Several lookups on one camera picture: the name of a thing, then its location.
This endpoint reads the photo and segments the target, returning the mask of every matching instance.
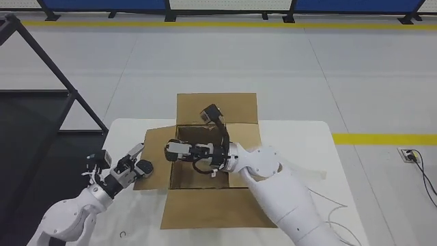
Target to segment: white table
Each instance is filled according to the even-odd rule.
[[[147,129],[174,124],[175,120],[118,119],[112,123],[103,148],[108,150],[114,164],[144,140]],[[331,220],[351,229],[363,246],[368,246],[328,125],[312,121],[259,121],[259,129],[263,144],[274,146],[287,160],[307,169],[326,171],[326,179],[307,179],[306,184],[314,191],[348,205],[336,210]],[[124,189],[108,211],[98,215],[90,245],[293,245],[279,229],[161,230],[166,190],[133,191],[132,188]],[[316,195],[313,199],[324,219],[337,206]],[[335,229],[351,243],[358,244],[347,231]]]

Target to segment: cable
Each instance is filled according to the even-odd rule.
[[[347,228],[346,226],[344,226],[344,225],[341,225],[340,223],[337,223],[337,222],[335,222],[335,221],[325,221],[326,223],[329,223],[329,224],[335,224],[335,225],[338,225],[338,226],[340,226],[340,227],[343,227],[344,229],[346,229],[354,238],[355,238],[355,240],[356,241],[358,241],[358,243],[359,243],[359,245],[360,246],[363,246],[362,244],[361,244],[361,242],[359,241],[359,239],[355,236],[355,234],[353,233],[353,231],[351,231],[349,228]],[[342,243],[344,243],[344,244],[346,244],[346,245],[349,245],[349,246],[355,246],[355,245],[353,245],[353,244],[351,244],[350,242],[348,242],[348,241],[346,241],[346,240],[344,240],[344,239],[342,239],[341,237],[340,237],[340,241],[342,242]]]
[[[330,202],[332,202],[332,203],[335,203],[335,204],[339,205],[338,207],[335,207],[334,209],[332,209],[332,210],[329,212],[329,214],[328,214],[328,221],[325,221],[325,223],[329,224],[329,227],[330,227],[330,228],[333,230],[333,232],[338,236],[339,240],[340,240],[342,243],[344,243],[344,244],[346,244],[346,245],[348,245],[348,246],[356,246],[355,244],[352,244],[350,241],[347,241],[347,240],[345,240],[344,238],[342,238],[342,237],[340,236],[340,234],[337,233],[337,232],[334,230],[334,228],[333,228],[333,224],[338,225],[338,226],[340,226],[340,227],[346,229],[346,230],[347,230],[347,231],[348,231],[348,232],[349,232],[349,233],[350,233],[350,234],[355,238],[355,240],[358,242],[358,245],[359,245],[359,246],[363,246],[363,245],[361,244],[361,241],[360,241],[360,240],[355,236],[355,234],[353,233],[353,231],[351,231],[349,228],[345,227],[344,225],[341,225],[340,223],[337,223],[337,222],[335,222],[335,221],[331,221],[331,220],[330,220],[330,216],[332,215],[333,212],[335,212],[336,210],[341,209],[341,208],[347,208],[348,206],[345,205],[345,204],[341,204],[341,203],[339,203],[339,202],[336,202],[336,201],[330,199],[329,197],[326,197],[326,196],[322,195],[321,193],[318,193],[318,192],[316,192],[316,191],[314,191],[314,190],[312,190],[312,189],[310,189],[310,188],[308,188],[308,190],[310,190],[311,192],[313,192],[314,194],[316,194],[316,195],[318,195],[318,196],[320,196],[320,197],[323,197],[325,200],[328,200],[328,201],[330,201]]]
[[[417,167],[421,170],[421,172],[422,172],[422,177],[423,177],[423,184],[425,185],[426,194],[428,194],[428,197],[429,197],[429,199],[431,200],[432,204],[437,208],[437,204],[436,204],[435,201],[432,199],[431,194],[429,194],[428,185],[427,185],[427,183],[426,183],[426,180],[428,181],[428,183],[429,183],[429,185],[430,185],[430,187],[431,187],[431,190],[432,190],[432,192],[434,193],[434,195],[437,195],[437,193],[436,193],[436,190],[434,189],[434,186],[433,186],[432,183],[431,183],[431,180],[429,180],[429,178],[428,178],[428,177],[426,176],[426,174],[425,174],[425,166],[424,166],[424,163],[423,163],[423,157],[422,157],[422,154],[421,154],[418,150],[411,149],[411,153],[412,153],[413,151],[416,151],[417,154],[419,154],[419,156],[421,157],[421,164],[422,164],[422,167],[417,163],[417,159],[416,159],[416,156],[415,156],[414,154],[410,154],[410,155],[408,155],[407,157],[408,157],[410,160],[414,161],[414,163],[417,165]]]
[[[199,172],[200,174],[205,174],[205,175],[212,174],[212,173],[214,172],[213,170],[203,171],[203,170],[200,170],[200,169],[196,166],[196,163],[197,163],[198,161],[200,161],[200,160],[202,160],[202,158],[197,158],[197,159],[195,159],[195,160],[193,161],[193,168],[194,168],[194,170],[196,170],[196,171]]]

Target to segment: black shelf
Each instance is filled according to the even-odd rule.
[[[85,158],[100,150],[102,131],[59,131],[9,222],[0,245],[26,245],[44,213],[59,200],[77,197],[89,178]]]
[[[12,216],[73,102],[66,90],[0,91],[0,218]]]
[[[66,90],[0,90],[0,245],[26,245],[51,205],[87,186],[85,158],[109,131],[13,14],[0,18],[0,46],[16,31]],[[101,130],[59,130],[75,101]]]

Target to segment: black wire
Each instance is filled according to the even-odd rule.
[[[196,166],[196,163],[197,163],[198,161],[200,161],[200,160],[202,160],[202,158],[197,158],[197,159],[195,159],[195,160],[193,161],[193,168],[194,168],[194,170],[196,170],[196,171],[199,172],[200,174],[205,174],[205,175],[212,174],[214,171],[212,171],[212,170],[209,170],[209,171],[203,171],[203,170],[199,169],[199,168]]]
[[[424,171],[425,168],[424,168],[424,166],[423,166],[423,157],[422,157],[422,154],[421,154],[419,151],[417,151],[417,150],[412,150],[412,151],[416,151],[417,154],[419,154],[419,156],[421,157],[422,167],[417,163],[417,161],[414,161],[414,163],[416,163],[417,167],[421,170],[421,172],[422,172],[422,176],[423,176],[423,184],[425,185],[426,193],[428,194],[428,197],[429,197],[429,199],[431,200],[432,204],[437,208],[437,204],[436,204],[436,203],[434,202],[434,200],[432,199],[431,194],[429,194],[429,191],[428,191],[428,185],[427,185],[427,183],[426,183],[426,181],[425,181],[425,178],[426,178],[426,179],[428,180],[429,185],[431,185],[432,191],[434,192],[434,194],[437,195],[436,191],[434,190],[434,187],[432,186],[431,181],[429,180],[429,178],[428,178],[428,177],[426,176],[426,174],[425,174],[425,171]]]
[[[423,165],[423,157],[422,157],[422,154],[421,154],[418,150],[415,150],[415,149],[411,149],[411,151],[416,151],[417,154],[419,154],[419,156],[421,157],[422,168],[419,166],[419,164],[418,164],[417,162],[415,162],[415,163],[417,164],[417,166],[418,166],[419,169],[421,170],[421,172],[422,172],[422,174],[424,175],[424,177],[428,180],[428,183],[429,183],[429,185],[431,186],[431,190],[432,190],[432,192],[434,193],[434,195],[437,195],[437,192],[436,192],[436,190],[434,189],[434,186],[432,185],[431,180],[429,180],[428,176],[426,176],[426,174],[425,174],[425,166]]]

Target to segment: white cable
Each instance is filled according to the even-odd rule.
[[[344,244],[346,244],[346,245],[348,245],[348,246],[356,246],[355,244],[352,244],[351,242],[349,242],[349,241],[345,240],[344,238],[342,238],[342,237],[340,236],[340,234],[337,233],[337,232],[334,230],[332,224],[338,225],[338,226],[340,226],[340,227],[346,229],[346,230],[347,230],[347,231],[348,231],[348,232],[349,232],[349,233],[350,233],[350,234],[355,238],[355,240],[358,242],[359,246],[363,246],[363,245],[361,244],[360,240],[355,236],[355,234],[354,234],[354,233],[353,233],[349,228],[345,227],[344,225],[341,225],[340,223],[337,223],[337,222],[335,222],[335,221],[331,221],[331,220],[330,220],[330,216],[332,215],[332,213],[333,213],[334,211],[336,211],[336,210],[338,210],[338,209],[340,209],[340,208],[347,208],[348,206],[345,205],[345,204],[341,204],[341,203],[339,203],[339,202],[336,202],[336,201],[330,199],[329,197],[326,197],[326,196],[322,195],[321,193],[318,193],[318,192],[316,192],[316,191],[311,190],[310,188],[308,188],[308,190],[310,190],[311,192],[313,192],[314,194],[316,194],[316,195],[318,195],[318,196],[320,196],[320,197],[323,197],[325,200],[328,200],[328,201],[330,201],[330,202],[332,202],[332,203],[335,203],[335,204],[339,205],[338,207],[332,209],[332,210],[329,212],[329,214],[328,214],[328,221],[325,221],[327,224],[329,224],[329,227],[330,227],[331,229],[333,229],[334,233],[339,237],[339,240],[340,240],[342,243],[344,243]]]
[[[344,225],[341,225],[340,223],[337,223],[337,222],[335,222],[335,221],[325,221],[326,223],[329,223],[329,224],[335,224],[335,225],[338,225],[338,226],[340,226],[340,227],[343,227],[344,229],[346,229],[354,238],[355,238],[355,240],[356,241],[358,241],[358,243],[359,243],[359,245],[360,246],[363,246],[362,244],[361,244],[361,242],[359,241],[359,239],[355,236],[355,234],[353,233],[353,231],[351,231],[349,228],[347,228],[346,226],[344,226]],[[347,240],[345,240],[345,239],[343,239],[343,238],[341,238],[340,237],[340,241],[342,242],[342,243],[344,243],[344,244],[346,244],[346,245],[349,245],[349,246],[355,246],[355,245],[353,245],[353,244],[351,244],[349,241],[347,241]]]

